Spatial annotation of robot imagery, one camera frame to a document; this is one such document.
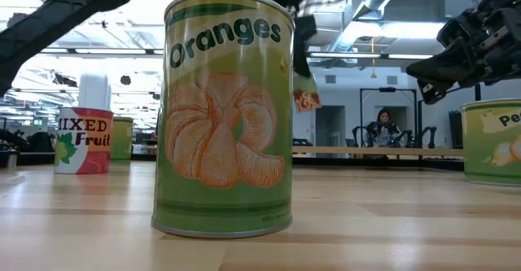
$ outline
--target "wall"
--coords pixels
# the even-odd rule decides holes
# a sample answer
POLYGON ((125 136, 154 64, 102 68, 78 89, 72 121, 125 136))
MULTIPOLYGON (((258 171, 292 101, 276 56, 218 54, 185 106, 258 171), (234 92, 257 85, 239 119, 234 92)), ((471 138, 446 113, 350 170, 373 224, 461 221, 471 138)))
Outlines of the wall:
MULTIPOLYGON (((409 77, 400 68, 376 68, 377 78, 371 78, 372 68, 312 68, 317 81, 322 105, 345 106, 345 133, 351 138, 351 131, 360 125, 360 88, 388 87, 387 76, 398 76, 396 88, 409 88, 409 77), (336 75, 336 84, 326 84, 325 75, 336 75)), ((377 107, 407 107, 409 127, 414 127, 414 102, 411 93, 379 93, 366 91, 363 97, 363 123, 374 121, 378 114, 377 107)), ((315 144, 314 111, 297 113, 293 106, 293 136, 307 138, 315 144)))
MULTIPOLYGON (((417 88, 416 81, 411 81, 410 84, 411 87, 417 88)), ((520 91, 521 80, 502 81, 492 86, 482 85, 481 98, 482 100, 519 98, 520 91)), ((463 104, 474 101, 475 91, 470 88, 452 92, 434 105, 422 105, 423 127, 428 125, 437 127, 435 138, 437 147, 452 147, 449 111, 461 110, 463 104)), ((428 142, 428 136, 423 139, 423 142, 428 142)))

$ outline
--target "can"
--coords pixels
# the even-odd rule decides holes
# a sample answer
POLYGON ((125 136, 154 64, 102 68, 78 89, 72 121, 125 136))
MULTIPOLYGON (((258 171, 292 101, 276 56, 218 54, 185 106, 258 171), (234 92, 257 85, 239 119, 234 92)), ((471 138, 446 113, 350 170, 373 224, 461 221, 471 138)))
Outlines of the can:
POLYGON ((270 0, 175 0, 152 224, 199 238, 291 223, 294 22, 270 0))
POLYGON ((55 173, 108 173, 111 158, 111 111, 59 109, 55 173))
POLYGON ((132 157, 132 129, 134 120, 114 117, 112 122, 111 160, 130 160, 132 157))
POLYGON ((521 186, 521 99, 466 104, 462 123, 467 180, 521 186))

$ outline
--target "person sitting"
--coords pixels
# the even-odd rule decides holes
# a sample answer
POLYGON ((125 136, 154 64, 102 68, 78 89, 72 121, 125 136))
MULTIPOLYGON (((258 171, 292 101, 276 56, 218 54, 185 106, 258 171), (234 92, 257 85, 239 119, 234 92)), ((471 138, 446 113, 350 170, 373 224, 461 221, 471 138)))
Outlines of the person sitting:
MULTIPOLYGON (((366 143, 372 143, 376 147, 390 147, 392 141, 400 135, 400 129, 392 121, 391 113, 387 109, 379 111, 376 121, 367 125, 367 130, 364 139, 366 143)), ((404 147, 405 142, 403 138, 399 141, 398 147, 404 147)))

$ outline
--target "desk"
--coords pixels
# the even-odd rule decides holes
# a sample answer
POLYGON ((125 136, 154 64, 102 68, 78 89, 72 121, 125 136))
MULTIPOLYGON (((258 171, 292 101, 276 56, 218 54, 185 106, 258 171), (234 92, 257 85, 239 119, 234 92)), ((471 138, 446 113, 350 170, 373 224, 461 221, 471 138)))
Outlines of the desk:
POLYGON ((368 155, 409 155, 463 157, 462 149, 423 149, 423 148, 353 148, 336 146, 294 146, 294 153, 327 154, 368 154, 368 155))
POLYGON ((291 228, 179 238, 150 227, 155 163, 109 174, 0 171, 1 270, 521 270, 519 191, 462 173, 293 169, 291 228))

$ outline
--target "green label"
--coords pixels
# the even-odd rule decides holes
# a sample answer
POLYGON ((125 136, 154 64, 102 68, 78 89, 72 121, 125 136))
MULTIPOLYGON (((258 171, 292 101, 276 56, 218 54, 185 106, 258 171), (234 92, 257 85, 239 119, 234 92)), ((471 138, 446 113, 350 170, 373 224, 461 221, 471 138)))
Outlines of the green label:
POLYGON ((189 19, 170 28, 189 31, 167 33, 154 219, 210 233, 284 224, 291 219, 291 30, 279 27, 282 14, 259 9, 205 20, 183 13, 189 19))
POLYGON ((114 120, 112 123, 112 160, 130 160, 132 155, 132 121, 114 120))
POLYGON ((469 179, 521 184, 521 103, 491 103, 463 112, 469 179))

